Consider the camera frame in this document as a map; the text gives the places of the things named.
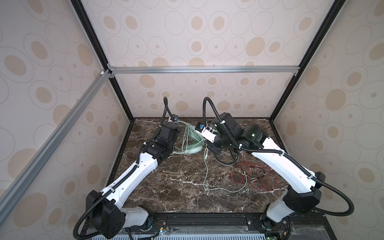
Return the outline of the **black frame post left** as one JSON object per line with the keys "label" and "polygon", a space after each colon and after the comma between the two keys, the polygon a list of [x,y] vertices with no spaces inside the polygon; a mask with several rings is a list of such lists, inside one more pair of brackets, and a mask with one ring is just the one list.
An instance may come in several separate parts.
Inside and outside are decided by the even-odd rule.
{"label": "black frame post left", "polygon": [[[78,0],[71,0],[70,1],[72,6],[74,7],[74,10],[87,34],[88,39],[90,40],[90,43],[92,44],[92,47],[103,67],[104,70],[110,70],[109,67],[109,61],[106,57],[106,54],[103,50],[103,47],[101,45],[101,42],[99,41],[99,38],[92,26],[92,23],[88,17],[88,14],[86,13],[85,7],[81,1]],[[129,121],[134,121],[135,118],[133,117],[133,114],[128,106],[128,103],[123,95],[123,91],[116,79],[116,77],[109,78],[110,83],[118,97],[118,100],[120,104],[123,107],[123,110],[125,111]]]}

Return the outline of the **mint green headphones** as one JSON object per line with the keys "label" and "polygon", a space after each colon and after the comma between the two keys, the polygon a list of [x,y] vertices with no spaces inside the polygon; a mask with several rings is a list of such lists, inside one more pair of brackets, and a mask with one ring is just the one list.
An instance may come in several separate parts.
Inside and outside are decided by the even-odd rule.
{"label": "mint green headphones", "polygon": [[178,124],[180,127],[184,127],[182,145],[180,148],[175,146],[173,153],[176,155],[193,155],[202,151],[205,146],[205,139],[195,130],[195,127],[181,120],[178,121]]}

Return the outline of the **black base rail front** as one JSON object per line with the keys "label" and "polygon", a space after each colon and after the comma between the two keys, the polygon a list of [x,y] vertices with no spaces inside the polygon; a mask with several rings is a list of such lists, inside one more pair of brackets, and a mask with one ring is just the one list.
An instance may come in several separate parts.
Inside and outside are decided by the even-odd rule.
{"label": "black base rail front", "polygon": [[335,240],[324,214],[294,214],[270,228],[260,213],[160,213],[142,225],[111,227],[108,240]]}

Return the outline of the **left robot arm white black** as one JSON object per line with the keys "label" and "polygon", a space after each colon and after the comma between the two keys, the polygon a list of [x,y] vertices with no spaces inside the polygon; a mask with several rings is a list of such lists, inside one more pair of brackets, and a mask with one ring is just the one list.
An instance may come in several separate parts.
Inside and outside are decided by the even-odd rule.
{"label": "left robot arm white black", "polygon": [[114,182],[100,192],[91,191],[86,198],[86,211],[73,229],[76,240],[86,240],[98,235],[113,238],[123,229],[143,225],[148,212],[142,208],[123,210],[123,205],[133,190],[175,150],[175,142],[181,132],[178,116],[168,108],[163,98],[164,112],[155,134],[142,143],[134,163]]}

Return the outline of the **aluminium rail back wall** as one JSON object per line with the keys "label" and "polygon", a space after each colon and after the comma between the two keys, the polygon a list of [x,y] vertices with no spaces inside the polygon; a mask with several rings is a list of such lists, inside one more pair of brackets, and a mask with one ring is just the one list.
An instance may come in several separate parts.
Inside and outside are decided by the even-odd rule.
{"label": "aluminium rail back wall", "polygon": [[111,67],[116,74],[297,73],[299,66]]}

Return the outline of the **aluminium rail wall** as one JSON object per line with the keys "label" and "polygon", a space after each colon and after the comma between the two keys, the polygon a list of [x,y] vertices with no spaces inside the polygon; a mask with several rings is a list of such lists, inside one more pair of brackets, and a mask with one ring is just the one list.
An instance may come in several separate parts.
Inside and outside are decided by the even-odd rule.
{"label": "aluminium rail wall", "polygon": [[39,175],[43,167],[79,119],[80,115],[88,107],[99,89],[110,76],[111,70],[104,70],[103,74],[100,74],[94,80],[79,101],[77,101],[74,107],[70,109],[55,131],[36,152],[19,176],[13,181],[10,188],[1,199],[1,225],[4,224],[5,220],[9,217],[17,203]]}
{"label": "aluminium rail wall", "polygon": [[299,66],[111,67],[116,74],[297,73]]}

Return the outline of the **white black headphones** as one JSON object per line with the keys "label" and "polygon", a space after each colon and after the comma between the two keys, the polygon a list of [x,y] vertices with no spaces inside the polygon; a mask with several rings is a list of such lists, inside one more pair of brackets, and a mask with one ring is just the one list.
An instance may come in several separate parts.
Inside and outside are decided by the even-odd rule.
{"label": "white black headphones", "polygon": [[224,167],[234,166],[240,160],[241,153],[237,150],[223,150],[220,155],[214,154],[214,158],[220,165]]}

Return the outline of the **black frame post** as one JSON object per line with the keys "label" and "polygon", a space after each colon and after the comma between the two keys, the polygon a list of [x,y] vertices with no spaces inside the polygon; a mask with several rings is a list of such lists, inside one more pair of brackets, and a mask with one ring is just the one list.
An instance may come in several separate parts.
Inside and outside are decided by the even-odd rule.
{"label": "black frame post", "polygon": [[[99,38],[92,26],[92,23],[88,17],[88,14],[86,13],[85,7],[81,1],[78,0],[71,0],[70,1],[72,6],[74,7],[74,10],[87,34],[88,39],[90,40],[90,43],[92,44],[92,47],[103,67],[104,70],[110,70],[109,67],[109,61],[106,57],[106,54],[103,50],[103,47],[101,45],[101,42],[99,41]],[[128,103],[123,95],[123,91],[116,79],[116,77],[109,78],[110,83],[118,97],[118,100],[120,104],[123,107],[123,110],[125,111],[129,121],[134,121],[135,118],[133,117],[133,114],[128,106]]]}
{"label": "black frame post", "polygon": [[324,20],[322,21],[314,39],[312,40],[311,44],[309,45],[302,61],[299,64],[300,69],[296,74],[293,75],[291,78],[288,86],[286,87],[282,97],[280,98],[277,106],[275,107],[273,113],[270,116],[270,121],[274,122],[277,118],[278,114],[281,112],[283,106],[285,105],[287,99],[291,95],[292,91],[294,90],[295,86],[297,85],[298,81],[300,80],[302,74],[304,73],[306,67],[310,63],[311,59],[315,55],[316,51],[318,50],[319,46],[321,45],[323,39],[325,38],[326,34],[330,30],[332,24],[336,20],[338,14],[340,13],[341,9],[345,5],[347,1],[346,0],[336,0],[331,5],[330,10],[326,14]]}

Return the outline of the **black frame post right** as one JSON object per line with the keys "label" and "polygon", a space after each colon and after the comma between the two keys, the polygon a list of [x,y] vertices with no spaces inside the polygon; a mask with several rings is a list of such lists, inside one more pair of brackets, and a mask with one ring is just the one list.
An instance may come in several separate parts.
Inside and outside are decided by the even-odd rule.
{"label": "black frame post right", "polygon": [[291,95],[292,91],[294,90],[295,86],[297,85],[298,81],[300,80],[302,74],[304,73],[306,67],[310,63],[311,59],[315,55],[316,51],[318,50],[319,46],[321,45],[323,39],[325,38],[326,34],[330,30],[332,24],[336,20],[338,14],[340,13],[341,9],[345,5],[347,1],[346,0],[336,0],[331,5],[330,10],[326,14],[324,20],[322,21],[314,39],[312,40],[311,44],[309,45],[302,61],[299,64],[300,69],[296,74],[293,75],[291,78],[288,86],[286,87],[282,97],[280,98],[277,106],[275,107],[273,113],[270,116],[270,121],[274,122],[277,118],[278,114],[281,112],[283,106],[285,105],[287,99]]}

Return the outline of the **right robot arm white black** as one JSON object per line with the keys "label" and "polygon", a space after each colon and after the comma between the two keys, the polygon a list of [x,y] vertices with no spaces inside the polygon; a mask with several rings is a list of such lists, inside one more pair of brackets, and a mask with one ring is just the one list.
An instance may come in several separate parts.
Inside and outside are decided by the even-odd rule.
{"label": "right robot arm white black", "polygon": [[[219,114],[209,97],[203,100],[203,122],[196,126],[196,130],[202,134],[208,150],[214,154],[221,154],[223,149],[239,154],[246,152],[263,161],[289,184],[286,193],[269,204],[262,214],[261,222],[266,229],[293,213],[317,211],[330,216],[346,217],[354,212],[352,200],[325,183],[323,173],[314,173],[299,164],[260,127],[250,125],[242,128],[231,114]],[[348,209],[344,212],[331,212],[317,208],[322,195],[321,187],[343,198]]]}

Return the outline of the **aluminium rail left wall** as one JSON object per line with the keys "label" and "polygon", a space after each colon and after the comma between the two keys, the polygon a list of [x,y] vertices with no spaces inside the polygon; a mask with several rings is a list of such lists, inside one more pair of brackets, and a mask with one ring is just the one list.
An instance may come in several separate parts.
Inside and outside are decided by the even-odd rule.
{"label": "aluminium rail left wall", "polygon": [[103,74],[100,74],[94,80],[79,101],[77,101],[74,107],[70,109],[55,131],[36,152],[19,176],[13,181],[10,188],[1,199],[1,225],[4,224],[5,220],[9,217],[17,203],[39,175],[43,167],[79,119],[80,115],[88,107],[99,89],[110,76],[111,70],[104,70]]}

